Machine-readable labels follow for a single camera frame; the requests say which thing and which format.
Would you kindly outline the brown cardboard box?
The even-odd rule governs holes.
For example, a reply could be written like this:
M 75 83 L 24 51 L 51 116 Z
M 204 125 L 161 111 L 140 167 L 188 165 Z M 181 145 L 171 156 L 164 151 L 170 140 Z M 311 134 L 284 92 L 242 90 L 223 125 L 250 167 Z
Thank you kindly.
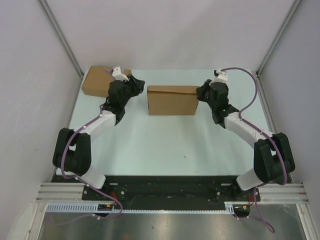
M 91 66 L 82 84 L 82 91 L 85 95 L 106 98 L 110 83 L 114 80 L 105 72 L 105 69 L 112 71 L 113 67 Z

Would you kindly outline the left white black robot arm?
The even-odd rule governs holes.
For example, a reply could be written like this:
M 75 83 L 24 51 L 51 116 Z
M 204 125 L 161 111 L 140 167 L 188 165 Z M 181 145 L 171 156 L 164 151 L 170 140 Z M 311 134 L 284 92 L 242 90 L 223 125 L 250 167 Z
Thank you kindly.
M 145 81 L 132 74 L 112 74 L 108 96 L 99 106 L 99 114 L 79 128 L 62 128 L 57 137 L 52 163 L 64 178 L 77 178 L 93 187 L 100 200 L 110 196 L 106 177 L 92 166 L 92 143 L 106 130 L 115 127 L 125 115 L 129 100 L 143 93 Z

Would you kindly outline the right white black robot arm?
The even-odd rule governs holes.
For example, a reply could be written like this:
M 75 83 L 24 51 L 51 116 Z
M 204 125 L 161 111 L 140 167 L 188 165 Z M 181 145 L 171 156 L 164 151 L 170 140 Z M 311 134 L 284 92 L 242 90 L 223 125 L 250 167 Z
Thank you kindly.
M 242 201 L 249 190 L 269 182 L 285 185 L 288 173 L 295 170 L 288 137 L 280 133 L 264 131 L 241 117 L 240 111 L 229 103 L 226 83 L 208 79 L 196 89 L 200 102 L 208 104 L 215 124 L 227 129 L 253 149 L 253 167 L 232 182 L 231 196 Z

